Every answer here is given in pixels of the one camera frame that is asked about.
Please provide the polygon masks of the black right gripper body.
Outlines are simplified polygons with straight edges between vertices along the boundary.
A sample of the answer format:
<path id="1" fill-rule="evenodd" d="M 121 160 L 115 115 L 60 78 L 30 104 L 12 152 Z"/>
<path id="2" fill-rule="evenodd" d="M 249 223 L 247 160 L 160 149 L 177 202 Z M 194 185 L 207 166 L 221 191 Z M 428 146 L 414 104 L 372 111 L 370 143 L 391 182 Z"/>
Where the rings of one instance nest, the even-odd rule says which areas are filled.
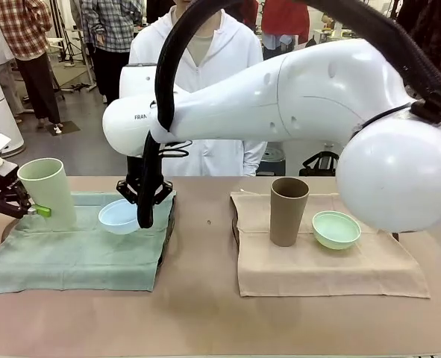
<path id="1" fill-rule="evenodd" d="M 125 180 L 137 195 L 148 188 L 151 188 L 155 195 L 161 190 L 164 182 L 161 162 L 162 157 L 159 154 L 149 166 L 143 157 L 127 157 Z"/>

